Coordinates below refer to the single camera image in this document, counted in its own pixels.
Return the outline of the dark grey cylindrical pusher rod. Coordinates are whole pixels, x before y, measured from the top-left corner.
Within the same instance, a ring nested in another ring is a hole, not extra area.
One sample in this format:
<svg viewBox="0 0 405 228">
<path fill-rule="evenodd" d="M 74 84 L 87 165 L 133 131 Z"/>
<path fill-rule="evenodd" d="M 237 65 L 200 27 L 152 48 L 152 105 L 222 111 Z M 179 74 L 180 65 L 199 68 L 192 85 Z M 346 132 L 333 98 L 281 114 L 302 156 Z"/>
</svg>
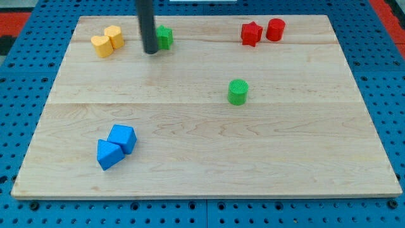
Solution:
<svg viewBox="0 0 405 228">
<path fill-rule="evenodd" d="M 158 39 L 154 21 L 154 8 L 152 0 L 135 0 L 137 17 L 139 21 L 142 45 L 146 54 L 158 52 Z"/>
</svg>

